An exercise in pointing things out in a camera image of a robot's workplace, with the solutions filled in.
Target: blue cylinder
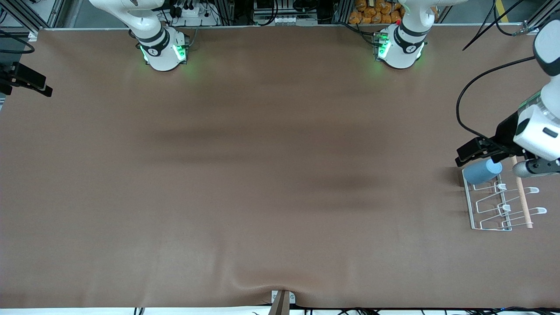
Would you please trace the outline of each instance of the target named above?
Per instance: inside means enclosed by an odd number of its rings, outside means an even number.
[[[502,163],[494,163],[492,159],[478,161],[467,166],[463,175],[467,182],[472,185],[482,184],[496,177],[502,172]]]

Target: wooden dowel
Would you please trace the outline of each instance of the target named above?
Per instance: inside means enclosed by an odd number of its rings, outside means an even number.
[[[517,157],[512,156],[511,162],[513,165],[517,164]],[[525,188],[523,187],[523,182],[520,177],[515,177],[515,183],[517,184],[517,191],[519,192],[519,201],[521,202],[521,209],[523,210],[523,216],[525,217],[525,224],[528,229],[533,228],[533,222],[531,221],[531,214],[529,213],[529,205],[527,204],[527,198],[525,197]]]

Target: brown tablecloth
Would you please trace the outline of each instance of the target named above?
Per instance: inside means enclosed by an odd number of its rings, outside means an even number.
[[[156,72],[125,31],[42,31],[0,113],[1,307],[559,307],[559,178],[535,228],[470,229],[455,121],[533,38],[435,27],[397,71],[343,27],[201,30]],[[491,74],[493,133],[547,82]]]

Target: white wire rack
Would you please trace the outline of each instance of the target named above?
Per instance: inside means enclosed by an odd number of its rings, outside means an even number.
[[[539,188],[521,186],[519,188],[508,189],[502,176],[498,175],[489,182],[481,185],[471,185],[464,177],[466,202],[469,209],[470,227],[475,230],[488,231],[511,231],[514,226],[526,225],[532,227],[532,222],[526,218],[526,213],[522,210],[519,202],[521,195],[537,194]],[[547,213],[543,207],[528,209],[529,216]]]

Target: green led light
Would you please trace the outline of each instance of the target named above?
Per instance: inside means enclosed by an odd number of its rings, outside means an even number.
[[[383,44],[380,48],[379,48],[379,58],[385,58],[387,57],[387,52],[389,51],[389,48],[391,48],[391,42],[389,40],[387,40],[385,42],[385,44]]]
[[[148,62],[148,56],[146,55],[146,51],[144,50],[144,47],[140,46],[140,50],[142,51],[142,54],[144,55],[144,60],[146,62]]]
[[[183,47],[173,45],[173,50],[175,51],[175,54],[177,55],[177,58],[179,60],[185,59],[185,49]]]
[[[422,48],[424,48],[424,44],[422,43],[422,45],[420,46],[420,48],[418,48],[418,54],[416,55],[416,59],[420,58],[420,56],[422,55]]]

